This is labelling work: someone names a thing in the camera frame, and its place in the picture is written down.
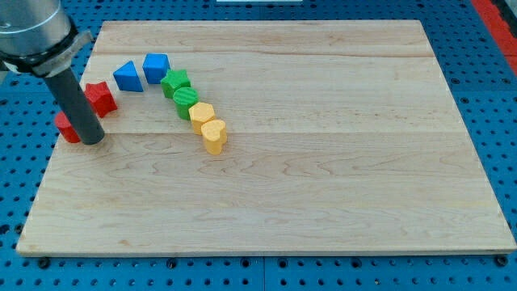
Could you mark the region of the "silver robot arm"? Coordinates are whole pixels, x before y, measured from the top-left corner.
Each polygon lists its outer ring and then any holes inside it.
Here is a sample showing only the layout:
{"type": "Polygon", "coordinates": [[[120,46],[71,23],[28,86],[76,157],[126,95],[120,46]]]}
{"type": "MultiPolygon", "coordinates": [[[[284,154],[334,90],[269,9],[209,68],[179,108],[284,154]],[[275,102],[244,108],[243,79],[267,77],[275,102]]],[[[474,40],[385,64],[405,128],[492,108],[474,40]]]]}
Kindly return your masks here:
{"type": "Polygon", "coordinates": [[[54,77],[92,40],[60,0],[1,0],[1,63],[12,72],[54,77]]]}

